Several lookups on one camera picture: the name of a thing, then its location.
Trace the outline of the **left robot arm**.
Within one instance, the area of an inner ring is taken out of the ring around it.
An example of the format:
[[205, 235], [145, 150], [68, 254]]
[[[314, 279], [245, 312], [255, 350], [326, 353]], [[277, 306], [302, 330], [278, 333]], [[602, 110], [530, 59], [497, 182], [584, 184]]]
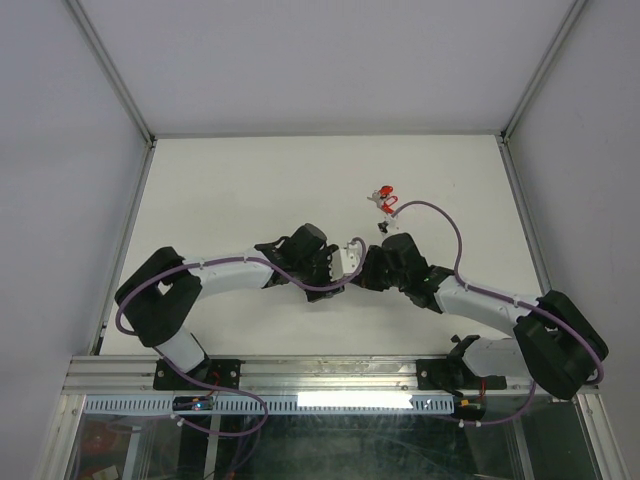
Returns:
[[168, 246], [152, 254], [115, 294], [117, 326], [156, 350], [175, 366], [174, 375], [188, 388], [209, 377], [208, 356], [185, 321], [195, 303], [209, 296], [238, 290], [266, 289], [302, 283], [309, 302], [343, 290], [329, 285], [348, 271], [349, 251], [327, 242], [325, 234], [306, 223], [292, 235], [257, 244], [228, 257], [188, 260]]

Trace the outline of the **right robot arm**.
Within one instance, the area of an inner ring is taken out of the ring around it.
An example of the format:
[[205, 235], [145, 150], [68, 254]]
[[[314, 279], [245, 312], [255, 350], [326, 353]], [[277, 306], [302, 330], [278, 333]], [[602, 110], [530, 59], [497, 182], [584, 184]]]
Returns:
[[469, 387], [486, 376], [528, 376], [547, 393], [571, 399], [597, 375], [608, 346], [570, 298], [550, 290], [517, 296], [458, 281], [453, 270], [431, 265], [408, 233], [368, 249], [354, 284], [367, 290], [397, 289], [419, 308], [460, 316], [504, 337], [470, 335], [451, 350], [448, 378]]

